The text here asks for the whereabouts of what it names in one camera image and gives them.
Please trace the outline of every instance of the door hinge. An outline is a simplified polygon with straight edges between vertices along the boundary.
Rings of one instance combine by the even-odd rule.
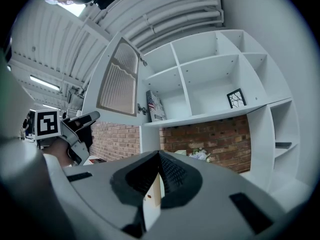
[[[144,115],[147,114],[148,109],[146,109],[145,107],[141,107],[139,103],[137,104],[137,107],[138,107],[138,111],[137,111],[138,114],[140,114],[141,111],[142,111],[142,113],[143,113]]]
[[[145,67],[148,66],[148,63],[147,63],[143,58],[140,57],[140,61],[142,61],[143,65],[144,65]]]

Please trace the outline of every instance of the ceiling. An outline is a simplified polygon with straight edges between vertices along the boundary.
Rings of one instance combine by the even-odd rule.
[[[59,5],[31,0],[12,30],[11,71],[34,98],[61,113],[82,109],[103,51],[117,32],[143,53],[177,38],[221,28],[220,0],[116,0],[100,11],[87,4],[79,17]],[[30,75],[59,86],[55,91]]]

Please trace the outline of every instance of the book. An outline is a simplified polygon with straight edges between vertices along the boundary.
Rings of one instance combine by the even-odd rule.
[[[146,92],[146,99],[152,122],[167,120],[161,100],[151,90]]]
[[[100,163],[104,163],[106,162],[106,160],[103,160],[101,158],[97,158],[97,159],[89,159],[91,164],[100,164]]]

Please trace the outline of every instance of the cubby compartment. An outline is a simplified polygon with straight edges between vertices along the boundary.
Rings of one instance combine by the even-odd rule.
[[[271,177],[269,192],[274,193],[295,179],[298,164],[299,147],[274,159],[274,168]]]
[[[192,115],[231,110],[227,94],[239,88],[247,105],[264,100],[255,72],[237,54],[198,59],[182,65],[181,71]]]
[[[143,83],[160,98],[167,120],[191,116],[177,67],[156,73]]]
[[[182,89],[182,81],[177,67],[151,75],[143,82],[156,95]]]
[[[271,109],[275,142],[291,142],[290,149],[299,143],[299,127],[297,115],[291,99],[275,102],[269,105]],[[276,148],[275,155],[279,157],[289,150]]]
[[[243,30],[223,30],[221,33],[242,53],[266,53],[262,46]]]
[[[269,55],[265,53],[249,52],[246,52],[243,55],[259,77],[268,97],[267,103],[291,97],[291,92],[284,76]]]
[[[177,66],[170,43],[148,52],[144,57],[155,73]]]
[[[216,55],[238,53],[237,48],[218,32],[187,36],[172,42],[172,46],[180,65]]]

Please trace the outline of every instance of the cabinet door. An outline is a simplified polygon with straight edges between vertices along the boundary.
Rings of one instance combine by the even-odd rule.
[[[100,113],[99,121],[140,126],[148,122],[138,104],[147,108],[143,79],[153,74],[138,49],[117,33],[92,74],[82,114]]]

